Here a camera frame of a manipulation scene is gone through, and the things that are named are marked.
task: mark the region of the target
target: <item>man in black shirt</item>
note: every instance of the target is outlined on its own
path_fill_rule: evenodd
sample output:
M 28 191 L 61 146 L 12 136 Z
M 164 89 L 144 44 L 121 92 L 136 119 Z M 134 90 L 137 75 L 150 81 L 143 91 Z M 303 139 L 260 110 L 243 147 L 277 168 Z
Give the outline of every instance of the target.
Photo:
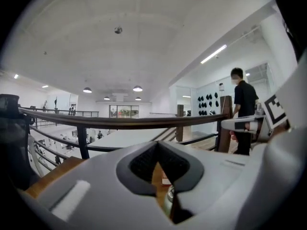
M 243 80 L 243 70 L 234 68 L 231 71 L 231 81 L 236 84 L 235 87 L 235 110 L 234 115 L 238 117 L 250 116 L 255 114 L 255 105 L 258 102 L 258 96 L 253 86 Z M 238 140 L 238 148 L 235 154 L 249 155 L 251 144 L 250 133 L 235 132 Z

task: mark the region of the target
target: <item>window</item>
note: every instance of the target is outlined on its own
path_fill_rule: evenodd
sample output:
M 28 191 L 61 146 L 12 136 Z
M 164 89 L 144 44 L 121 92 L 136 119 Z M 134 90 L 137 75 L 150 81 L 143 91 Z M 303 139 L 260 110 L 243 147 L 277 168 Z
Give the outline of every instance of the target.
M 139 106 L 138 105 L 110 105 L 109 117 L 118 118 L 138 118 Z

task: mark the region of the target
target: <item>wooden post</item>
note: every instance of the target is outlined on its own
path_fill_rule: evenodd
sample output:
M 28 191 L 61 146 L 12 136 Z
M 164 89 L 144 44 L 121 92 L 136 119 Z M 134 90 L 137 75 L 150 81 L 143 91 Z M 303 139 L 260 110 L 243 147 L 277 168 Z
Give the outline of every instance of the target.
M 227 119 L 232 118 L 232 98 L 231 96 L 220 97 L 221 114 L 227 114 Z M 216 140 L 215 151 L 228 153 L 230 146 L 230 134 L 229 130 L 221 127 L 221 122 L 217 123 L 217 131 L 219 135 Z
M 183 117 L 183 105 L 177 105 L 177 117 Z M 183 127 L 176 128 L 176 140 L 181 142 L 183 139 Z

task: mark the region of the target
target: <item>light fixture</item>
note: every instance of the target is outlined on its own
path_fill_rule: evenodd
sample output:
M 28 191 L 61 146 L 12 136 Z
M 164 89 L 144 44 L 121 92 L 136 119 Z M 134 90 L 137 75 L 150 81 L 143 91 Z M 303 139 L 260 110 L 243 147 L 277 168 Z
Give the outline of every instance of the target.
M 142 89 L 141 86 L 137 85 L 137 86 L 135 86 L 135 87 L 133 88 L 133 91 L 135 91 L 135 92 L 142 92 L 143 89 Z
M 226 49 L 227 45 L 223 45 L 218 50 L 216 50 L 213 54 L 209 55 L 206 59 L 204 59 L 201 64 L 205 63 L 206 61 L 210 60 L 212 57 L 216 56 L 218 53 L 220 53 L 222 50 Z
M 84 90 L 83 90 L 84 93 L 92 93 L 92 90 L 89 88 L 89 87 L 86 87 Z

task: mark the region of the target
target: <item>black hair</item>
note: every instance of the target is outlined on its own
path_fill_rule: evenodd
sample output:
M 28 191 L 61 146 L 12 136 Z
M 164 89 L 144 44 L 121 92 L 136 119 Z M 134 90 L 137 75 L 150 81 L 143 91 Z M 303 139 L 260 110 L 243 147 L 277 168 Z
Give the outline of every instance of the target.
M 231 70 L 230 76 L 237 75 L 239 78 L 243 79 L 243 70 L 241 68 L 233 68 Z

